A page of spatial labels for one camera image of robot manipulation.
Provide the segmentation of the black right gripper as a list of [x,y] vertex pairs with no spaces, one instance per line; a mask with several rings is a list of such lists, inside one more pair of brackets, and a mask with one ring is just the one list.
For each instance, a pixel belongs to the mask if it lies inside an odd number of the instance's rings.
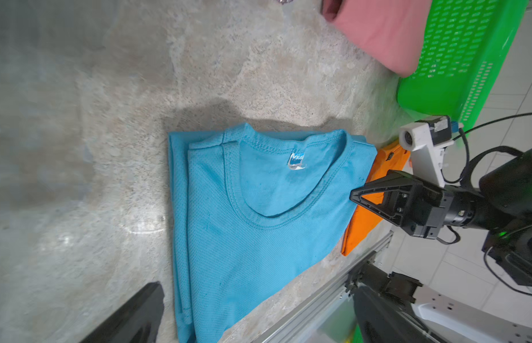
[[[393,193],[395,204],[364,202],[370,194]],[[405,171],[389,170],[385,177],[350,192],[355,211],[355,233],[368,234],[382,220],[408,235],[436,240],[443,227],[465,227],[479,217],[483,197],[460,187],[427,187]],[[410,303],[383,297],[367,286],[353,294],[354,313],[365,342],[430,342],[416,321]]]

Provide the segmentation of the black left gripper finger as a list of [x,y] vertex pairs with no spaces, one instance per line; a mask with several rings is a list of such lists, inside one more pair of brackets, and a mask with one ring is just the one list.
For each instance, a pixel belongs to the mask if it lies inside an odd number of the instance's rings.
[[163,287],[150,282],[81,342],[156,342],[163,314]]

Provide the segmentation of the orange t-shirt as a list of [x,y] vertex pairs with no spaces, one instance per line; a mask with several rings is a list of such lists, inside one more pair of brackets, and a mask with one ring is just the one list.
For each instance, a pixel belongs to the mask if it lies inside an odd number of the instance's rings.
[[[409,158],[409,151],[403,149],[397,140],[378,149],[367,182],[385,177],[389,170],[403,170]],[[344,233],[341,254],[348,256],[381,221],[378,215],[358,206]]]

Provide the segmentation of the blue t-shirt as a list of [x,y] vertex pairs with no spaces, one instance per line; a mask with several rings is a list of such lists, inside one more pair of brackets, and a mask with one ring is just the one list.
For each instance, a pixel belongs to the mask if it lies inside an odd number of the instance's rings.
[[340,129],[168,135],[180,342],[224,332],[323,260],[355,211],[375,146]]

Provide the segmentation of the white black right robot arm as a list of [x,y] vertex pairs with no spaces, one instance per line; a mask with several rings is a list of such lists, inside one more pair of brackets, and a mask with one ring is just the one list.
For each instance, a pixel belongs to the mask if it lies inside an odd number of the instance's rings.
[[[487,232],[483,259],[513,280],[510,289],[532,297],[532,148],[500,146],[511,160],[471,184],[472,159],[457,187],[439,187],[404,171],[389,171],[351,192],[360,207],[413,237],[434,239],[443,227]],[[365,342],[442,342],[428,327],[443,326],[476,342],[532,342],[532,328],[459,303],[407,275],[361,262],[345,284]]]

